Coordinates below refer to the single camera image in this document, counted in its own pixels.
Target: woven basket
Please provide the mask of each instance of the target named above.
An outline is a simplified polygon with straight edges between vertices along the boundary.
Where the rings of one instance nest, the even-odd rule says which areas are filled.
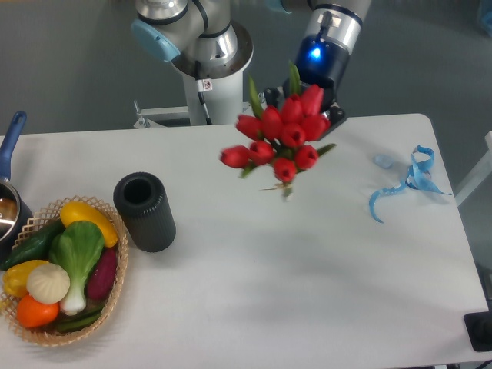
[[[106,204],[97,198],[75,196],[73,198],[65,198],[64,200],[57,200],[54,203],[50,203],[48,207],[42,208],[39,212],[34,214],[33,218],[28,220],[27,225],[22,228],[22,232],[18,235],[14,247],[28,238],[34,231],[41,228],[42,225],[59,218],[60,210],[63,205],[70,201],[81,201],[93,206],[104,214],[106,218],[108,218],[115,226],[115,229],[118,232],[118,244],[115,246],[117,248],[116,254],[118,259],[116,279],[111,293],[109,294],[108,300],[102,309],[101,317],[91,326],[83,328],[80,331],[67,334],[60,334],[56,331],[43,331],[41,328],[23,328],[16,319],[17,304],[20,301],[20,298],[15,298],[5,292],[2,292],[0,294],[0,311],[5,315],[9,328],[17,336],[22,338],[23,341],[32,342],[33,344],[38,344],[41,346],[63,346],[72,342],[80,341],[82,338],[86,338],[92,332],[101,327],[101,325],[109,317],[109,314],[113,311],[116,302],[118,301],[121,288],[123,287],[123,280],[128,263],[128,239],[126,236],[125,223],[123,223],[119,213],[110,204]]]

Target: blue pot handle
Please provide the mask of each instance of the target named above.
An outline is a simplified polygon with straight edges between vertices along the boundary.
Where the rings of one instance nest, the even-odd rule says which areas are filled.
[[[15,144],[17,144],[18,137],[21,135],[27,117],[24,111],[17,111],[8,126],[2,146],[0,146],[0,179],[10,180],[12,152],[14,152]]]

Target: bok choy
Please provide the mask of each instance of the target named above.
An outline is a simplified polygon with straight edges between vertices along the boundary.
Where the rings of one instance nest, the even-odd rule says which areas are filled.
[[[50,261],[66,270],[70,288],[60,301],[60,310],[76,315],[85,308],[84,288],[92,268],[101,257],[105,239],[90,221],[76,221],[58,236],[49,252]]]

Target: blue light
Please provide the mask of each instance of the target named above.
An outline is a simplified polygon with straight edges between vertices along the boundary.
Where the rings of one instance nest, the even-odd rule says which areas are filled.
[[[311,52],[309,53],[309,56],[311,56],[314,59],[319,59],[321,57],[320,48],[314,48],[313,50],[311,50]]]

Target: blue ribbon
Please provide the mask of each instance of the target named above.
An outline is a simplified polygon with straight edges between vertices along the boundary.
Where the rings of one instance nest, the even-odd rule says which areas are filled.
[[[414,157],[414,154],[417,152],[425,154],[429,156],[429,158],[427,160],[417,163],[417,160]],[[408,167],[407,179],[401,181],[399,187],[382,188],[381,190],[377,190],[372,194],[371,198],[369,199],[369,210],[374,220],[379,221],[380,223],[384,223],[376,215],[376,211],[374,210],[374,205],[376,204],[376,200],[381,195],[389,196],[389,195],[397,194],[398,192],[402,192],[406,187],[412,188],[414,190],[429,191],[438,194],[446,194],[442,192],[439,188],[437,188],[437,186],[431,180],[431,175],[429,173],[429,170],[434,165],[434,151],[431,148],[423,148],[422,146],[418,145],[412,152],[411,162],[412,165]]]

